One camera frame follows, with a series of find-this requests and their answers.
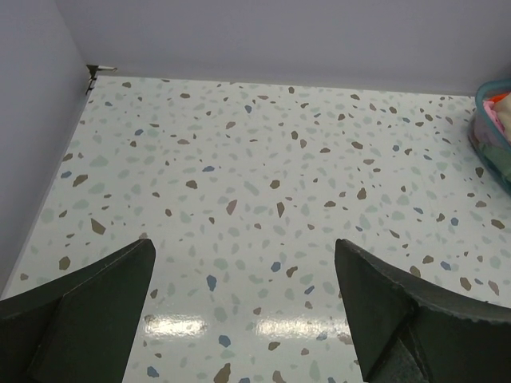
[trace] speckled floor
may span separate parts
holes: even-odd
[[[157,249],[125,382],[360,382],[335,239],[511,306],[468,97],[101,77],[8,295]]]

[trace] lavender wall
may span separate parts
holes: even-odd
[[[57,4],[120,74],[473,93],[511,74],[510,0],[87,0]]]
[[[54,0],[2,0],[0,50],[2,291],[76,127],[88,73]]]

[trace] brown speck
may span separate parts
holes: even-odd
[[[357,141],[353,141],[351,143],[351,146],[353,146],[355,149],[363,149],[364,145],[360,144],[359,142]]]
[[[270,342],[270,344],[268,345],[268,349],[270,351],[273,351],[274,349],[276,349],[279,346],[280,346],[280,342]]]
[[[488,286],[492,289],[496,296],[499,295],[498,285],[494,281],[488,281]]]
[[[103,235],[105,233],[106,230],[105,227],[101,225],[98,221],[96,221],[94,218],[90,219],[90,224],[95,233],[99,235]]]
[[[277,203],[277,212],[279,213],[279,218],[282,217],[282,214],[284,213],[284,210],[286,208],[284,207],[284,204],[282,202]]]
[[[234,209],[236,209],[237,204],[238,204],[237,199],[234,199],[231,202],[229,202],[227,207],[225,208],[225,210],[227,211],[227,214],[232,215],[232,213],[234,212]]]
[[[273,372],[273,376],[271,377],[271,379],[275,383],[286,383],[286,381],[282,378],[282,375],[280,374],[280,371],[274,371]]]
[[[504,224],[498,219],[492,219],[492,225],[494,225],[497,229],[500,230],[502,230],[505,227]]]
[[[213,378],[214,383],[228,383],[231,376],[231,363],[226,363]]]
[[[186,186],[188,186],[191,189],[197,189],[197,182],[195,180],[189,180],[186,183]]]
[[[342,343],[344,343],[345,345],[352,345],[353,344],[353,339],[351,339],[351,335],[349,335],[349,334],[340,333],[339,335],[337,335],[337,338]]]
[[[298,266],[293,266],[293,267],[290,267],[289,269],[287,269],[286,271],[286,275],[288,278],[292,277],[293,274],[295,273],[295,271],[298,270]]]
[[[470,291],[470,289],[472,289],[472,285],[470,284],[469,280],[465,277],[460,278],[460,284],[461,287],[463,287],[467,291]]]
[[[69,257],[64,257],[60,261],[58,261],[58,269],[59,270],[67,270],[71,265],[71,260]]]
[[[365,188],[361,188],[357,193],[358,199],[365,199],[367,197],[367,192]]]
[[[73,181],[73,188],[78,186],[79,184],[83,184],[87,179],[89,178],[86,174],[80,174],[75,180]]]

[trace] laundry basket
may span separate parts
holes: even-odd
[[[492,122],[483,101],[497,94],[511,92],[511,80],[484,84],[476,94],[476,108],[469,125],[469,140],[481,162],[511,195],[511,144]]]

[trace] fabric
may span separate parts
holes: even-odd
[[[504,97],[506,97],[508,94],[509,94],[509,92],[498,94],[496,96],[489,98],[489,101],[498,102],[498,101],[502,100]]]
[[[492,101],[483,101],[486,114],[488,114],[491,121],[497,126],[498,130],[505,133],[505,126],[501,123],[497,112],[494,110],[495,103]],[[511,124],[508,127],[508,133],[511,134]]]

